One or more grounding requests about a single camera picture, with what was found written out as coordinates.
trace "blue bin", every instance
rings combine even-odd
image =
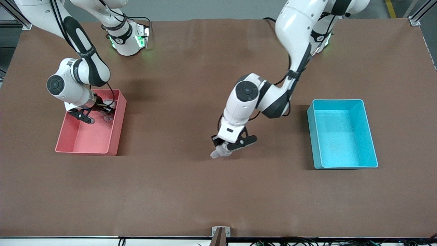
[[[307,113],[316,169],[378,167],[363,100],[313,100]]]

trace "gray floor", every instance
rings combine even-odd
[[[420,0],[417,7],[425,0]],[[397,17],[402,17],[412,0],[392,0]],[[131,0],[123,8],[130,16],[147,16],[152,21],[182,21],[190,19],[234,18],[261,19],[277,17],[285,0]],[[69,1],[66,9],[79,22],[97,21],[95,17],[74,6]],[[369,6],[351,18],[390,18],[385,0],[371,0]],[[0,20],[4,11],[0,8]],[[431,54],[437,57],[437,7],[422,19],[422,31]],[[21,30],[18,28],[0,28],[0,47],[13,46],[18,42]],[[0,49],[0,69],[7,71],[13,49]]]

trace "red plastic bin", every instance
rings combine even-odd
[[[109,89],[93,89],[103,100],[112,98]],[[72,155],[116,156],[120,141],[121,127],[125,117],[126,99],[118,89],[114,89],[117,102],[114,120],[105,122],[102,114],[92,111],[90,117],[95,123],[90,125],[65,113],[55,151]]]

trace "brown table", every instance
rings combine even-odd
[[[63,104],[45,88],[61,39],[23,32],[0,90],[0,235],[427,237],[437,230],[436,71],[406,19],[344,20],[302,75],[291,115],[247,126],[258,142],[212,160],[236,80],[276,82],[287,54],[271,23],[157,22],[154,50],[122,57],[83,24],[128,105],[119,155],[57,154]],[[306,110],[364,100],[379,167],[314,170]]]

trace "rectangular container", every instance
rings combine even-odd
[[[112,98],[109,89],[93,89],[103,100]],[[55,151],[72,155],[116,156],[120,141],[121,127],[125,117],[126,99],[120,90],[114,89],[114,120],[107,123],[102,114],[92,111],[90,117],[95,123],[90,125],[65,113]]]
[[[313,100],[307,113],[316,169],[378,167],[363,100]]]

